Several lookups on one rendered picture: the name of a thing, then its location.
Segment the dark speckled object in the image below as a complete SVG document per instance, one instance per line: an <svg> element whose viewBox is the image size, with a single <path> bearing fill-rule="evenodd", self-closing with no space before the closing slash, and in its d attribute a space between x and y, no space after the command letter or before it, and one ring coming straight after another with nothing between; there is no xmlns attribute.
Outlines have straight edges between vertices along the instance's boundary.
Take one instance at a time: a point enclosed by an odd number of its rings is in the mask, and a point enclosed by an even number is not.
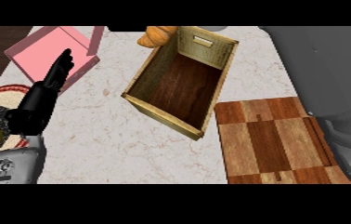
<svg viewBox="0 0 351 224"><path fill-rule="evenodd" d="M8 109L5 107L0 106L0 147L2 146L8 136L7 120L4 118L7 110Z"/></svg>

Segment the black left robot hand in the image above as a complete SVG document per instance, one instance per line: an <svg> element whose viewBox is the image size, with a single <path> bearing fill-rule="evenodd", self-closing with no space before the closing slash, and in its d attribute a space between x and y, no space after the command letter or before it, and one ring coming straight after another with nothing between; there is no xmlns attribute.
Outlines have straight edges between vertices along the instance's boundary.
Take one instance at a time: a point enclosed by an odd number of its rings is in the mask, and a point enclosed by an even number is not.
<svg viewBox="0 0 351 224"><path fill-rule="evenodd" d="M42 133L72 67L70 49L67 48L52 62L44 80L32 84L17 108L5 113L4 118L13 135L36 136Z"/></svg>

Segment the dark brown flat object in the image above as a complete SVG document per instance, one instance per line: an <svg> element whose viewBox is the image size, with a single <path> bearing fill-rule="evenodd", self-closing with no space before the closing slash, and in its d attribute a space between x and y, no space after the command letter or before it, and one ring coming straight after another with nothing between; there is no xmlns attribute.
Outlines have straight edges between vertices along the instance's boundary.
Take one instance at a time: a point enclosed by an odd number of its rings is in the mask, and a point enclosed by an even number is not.
<svg viewBox="0 0 351 224"><path fill-rule="evenodd" d="M30 26L0 26L0 75L10 63L4 50L27 36L29 30Z"/></svg>

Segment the checkered wooden cutting board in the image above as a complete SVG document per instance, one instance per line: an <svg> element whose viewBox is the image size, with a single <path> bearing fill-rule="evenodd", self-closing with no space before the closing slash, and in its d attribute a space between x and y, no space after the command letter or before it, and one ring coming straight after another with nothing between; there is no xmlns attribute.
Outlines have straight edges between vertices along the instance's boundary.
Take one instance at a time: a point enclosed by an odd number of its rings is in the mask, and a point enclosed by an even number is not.
<svg viewBox="0 0 351 224"><path fill-rule="evenodd" d="M297 98L221 102L215 118L229 184L351 184Z"/></svg>

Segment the golden brown croissant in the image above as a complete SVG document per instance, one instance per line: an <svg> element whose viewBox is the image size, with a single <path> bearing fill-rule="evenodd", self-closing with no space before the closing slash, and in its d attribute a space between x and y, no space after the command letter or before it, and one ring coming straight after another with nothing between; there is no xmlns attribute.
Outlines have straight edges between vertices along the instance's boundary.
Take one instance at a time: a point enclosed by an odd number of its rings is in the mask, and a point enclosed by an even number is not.
<svg viewBox="0 0 351 224"><path fill-rule="evenodd" d="M148 48L163 46L176 29L176 26L147 26L145 33L138 38L136 44Z"/></svg>

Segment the round plate with red rim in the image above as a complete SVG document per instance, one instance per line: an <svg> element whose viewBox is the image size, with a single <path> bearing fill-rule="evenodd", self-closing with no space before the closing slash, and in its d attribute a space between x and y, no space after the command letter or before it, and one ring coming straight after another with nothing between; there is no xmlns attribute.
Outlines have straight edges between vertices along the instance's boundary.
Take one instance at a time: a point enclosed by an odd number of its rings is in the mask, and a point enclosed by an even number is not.
<svg viewBox="0 0 351 224"><path fill-rule="evenodd" d="M0 106L5 107L8 110L16 109L27 91L29 88L23 85L0 86ZM8 130L8 136L0 147L0 151L23 148L26 146L27 141L19 135L11 135Z"/></svg>

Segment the rectangular wooden basket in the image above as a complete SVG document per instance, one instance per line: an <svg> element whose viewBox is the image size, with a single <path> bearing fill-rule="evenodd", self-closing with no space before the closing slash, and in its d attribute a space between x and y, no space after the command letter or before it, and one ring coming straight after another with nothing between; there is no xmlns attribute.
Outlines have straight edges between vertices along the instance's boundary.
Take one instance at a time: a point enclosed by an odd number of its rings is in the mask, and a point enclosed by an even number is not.
<svg viewBox="0 0 351 224"><path fill-rule="evenodd" d="M134 108L191 139L204 135L238 42L181 26L156 47L122 98Z"/></svg>

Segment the black object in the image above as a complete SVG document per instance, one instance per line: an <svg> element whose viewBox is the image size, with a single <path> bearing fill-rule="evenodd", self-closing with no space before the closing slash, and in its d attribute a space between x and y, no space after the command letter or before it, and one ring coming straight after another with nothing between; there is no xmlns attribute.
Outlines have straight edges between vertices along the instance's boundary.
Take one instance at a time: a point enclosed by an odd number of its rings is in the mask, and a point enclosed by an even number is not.
<svg viewBox="0 0 351 224"><path fill-rule="evenodd" d="M110 32L142 32L145 30L145 26L107 26Z"/></svg>

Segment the pale grey object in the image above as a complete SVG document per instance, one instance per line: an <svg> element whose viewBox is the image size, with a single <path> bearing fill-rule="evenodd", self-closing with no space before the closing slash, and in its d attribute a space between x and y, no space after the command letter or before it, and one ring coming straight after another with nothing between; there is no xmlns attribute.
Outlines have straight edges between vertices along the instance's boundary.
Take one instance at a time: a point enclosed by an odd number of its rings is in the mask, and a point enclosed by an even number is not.
<svg viewBox="0 0 351 224"><path fill-rule="evenodd" d="M198 28L210 31L210 32L218 32L226 28L226 26L198 26Z"/></svg>

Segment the open pink box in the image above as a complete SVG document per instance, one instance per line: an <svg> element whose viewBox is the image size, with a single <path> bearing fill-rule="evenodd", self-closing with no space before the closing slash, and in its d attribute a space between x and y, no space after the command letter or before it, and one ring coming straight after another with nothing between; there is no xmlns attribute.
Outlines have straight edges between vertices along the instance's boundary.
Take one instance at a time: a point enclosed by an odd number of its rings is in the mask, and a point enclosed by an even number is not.
<svg viewBox="0 0 351 224"><path fill-rule="evenodd" d="M44 26L4 54L27 79L36 82L44 79L52 62L69 48L73 67L60 89L60 92L64 92L100 61L97 49L103 31L103 26L94 26L91 37L85 37L72 26Z"/></svg>

